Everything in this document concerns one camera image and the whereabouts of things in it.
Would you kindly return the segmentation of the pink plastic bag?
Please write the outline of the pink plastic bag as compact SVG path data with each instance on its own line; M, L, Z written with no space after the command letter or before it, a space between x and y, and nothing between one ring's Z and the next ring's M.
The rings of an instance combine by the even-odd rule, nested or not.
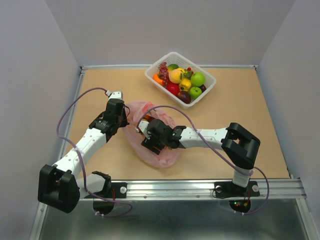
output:
M124 127L122 131L141 160L154 168L168 168L175 164L181 154L181 149L169 149L166 146L159 154L153 153L142 146L145 136L136 130L141 116L155 105L147 101L134 101L127 103L126 106L128 107L126 114L129 125Z

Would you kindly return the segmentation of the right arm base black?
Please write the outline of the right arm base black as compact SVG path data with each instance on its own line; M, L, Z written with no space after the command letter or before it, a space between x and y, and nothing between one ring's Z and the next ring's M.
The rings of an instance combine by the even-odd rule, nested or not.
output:
M249 181L247 187L235 185L231 181L214 183L212 196L217 199L230 199L229 206L235 212L247 214L251 208L251 198L260 196L256 181Z

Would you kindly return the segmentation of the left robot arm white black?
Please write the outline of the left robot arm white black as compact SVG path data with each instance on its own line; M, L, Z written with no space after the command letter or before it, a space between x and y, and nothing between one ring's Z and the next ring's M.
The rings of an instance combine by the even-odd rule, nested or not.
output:
M85 173L85 165L103 147L119 128L127 126L125 103L120 97L110 97L103 111L88 127L83 137L60 160L44 165L39 172L39 202L70 213L80 199L92 196L106 200L115 195L111 177L94 171L82 180L76 177Z

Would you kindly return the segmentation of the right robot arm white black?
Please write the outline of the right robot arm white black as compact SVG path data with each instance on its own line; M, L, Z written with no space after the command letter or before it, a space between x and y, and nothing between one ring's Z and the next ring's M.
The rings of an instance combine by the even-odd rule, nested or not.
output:
M184 125L172 128L160 119L153 119L150 122L142 120L136 131L144 135L141 145L156 155L165 147L224 151L234 166L231 192L242 195L248 190L261 141L240 124L232 122L220 129L193 129Z

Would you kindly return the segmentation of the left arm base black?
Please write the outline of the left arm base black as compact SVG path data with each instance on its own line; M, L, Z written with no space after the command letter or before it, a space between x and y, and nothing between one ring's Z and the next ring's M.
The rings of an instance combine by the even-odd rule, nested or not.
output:
M108 186L104 186L100 192L95 192L94 194L102 198L115 201L104 201L100 198L96 198L89 194L85 196L85 199L92 199L92 208L96 216L102 218L115 218L121 217L127 214L131 207L124 204L127 198L127 188L128 184L126 182L110 182Z

